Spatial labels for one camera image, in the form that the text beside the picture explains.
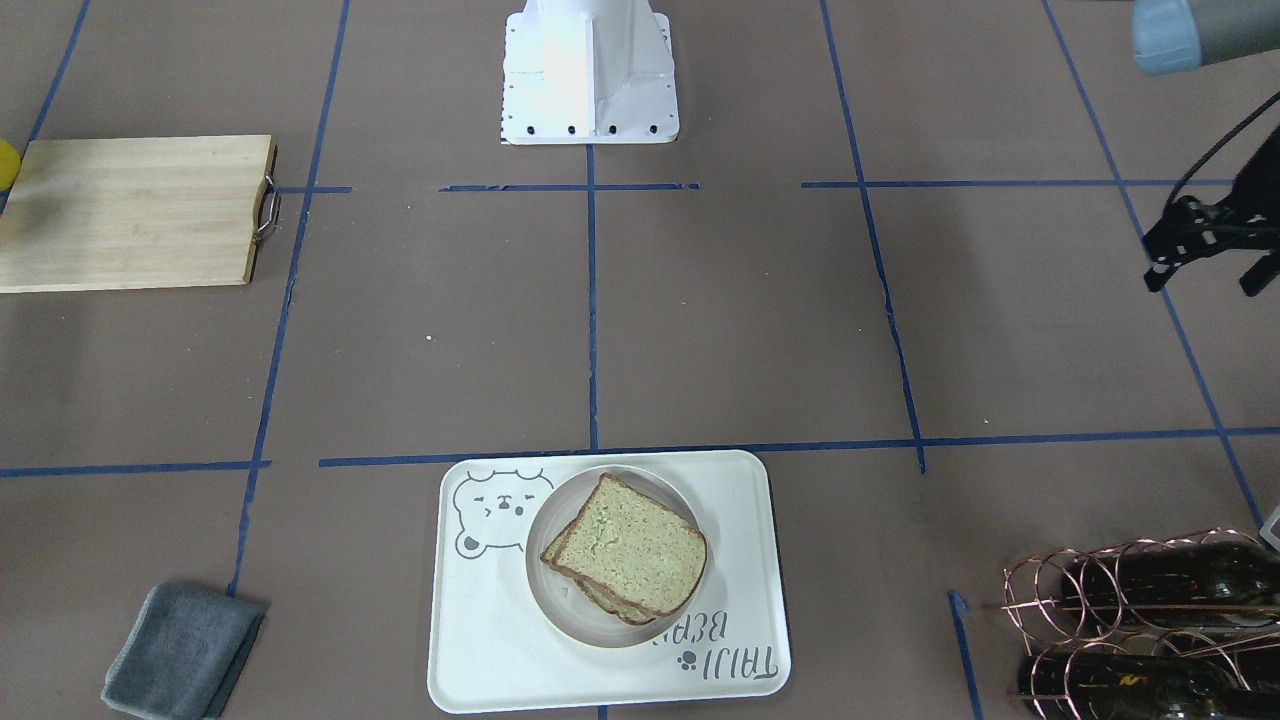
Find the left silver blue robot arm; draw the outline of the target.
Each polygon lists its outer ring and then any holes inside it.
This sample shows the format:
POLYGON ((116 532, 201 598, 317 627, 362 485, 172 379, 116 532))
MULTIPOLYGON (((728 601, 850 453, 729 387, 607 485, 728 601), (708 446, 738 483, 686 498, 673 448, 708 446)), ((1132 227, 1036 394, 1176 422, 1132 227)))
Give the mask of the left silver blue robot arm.
MULTIPOLYGON (((1132 44, 1138 68, 1165 76, 1231 61, 1279 46, 1276 1, 1138 1, 1132 13, 1132 44)), ((1254 297, 1279 273, 1279 132, 1272 129, 1235 174, 1217 202, 1183 193, 1189 181, 1242 131, 1277 105, 1262 101, 1217 140, 1178 179, 1160 219, 1143 234, 1149 260, 1143 275, 1151 292, 1165 288, 1185 265, 1226 251, 1258 251, 1260 259, 1239 279, 1254 297)))

